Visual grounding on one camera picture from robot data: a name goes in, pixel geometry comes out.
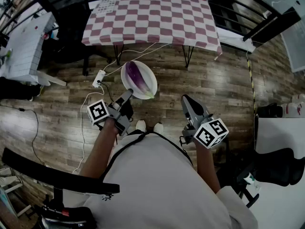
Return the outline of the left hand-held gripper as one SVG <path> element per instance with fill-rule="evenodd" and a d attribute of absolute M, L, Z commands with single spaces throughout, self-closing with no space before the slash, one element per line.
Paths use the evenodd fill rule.
<path fill-rule="evenodd" d="M 115 102 L 107 105 L 102 99 L 87 106 L 87 114 L 93 125 L 102 130 L 107 118 L 112 118 L 120 136 L 123 136 L 130 126 L 133 109 L 130 98 L 133 89 L 128 89 Z"/>

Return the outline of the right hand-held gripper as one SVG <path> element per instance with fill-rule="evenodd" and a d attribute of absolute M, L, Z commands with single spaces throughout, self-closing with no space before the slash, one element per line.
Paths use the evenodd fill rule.
<path fill-rule="evenodd" d="M 189 122 L 182 131 L 186 144 L 197 140 L 209 149 L 219 144 L 228 135 L 229 130 L 223 121 L 220 118 L 213 119 L 206 106 L 199 100 L 184 94 L 181 97 L 181 105 Z"/>

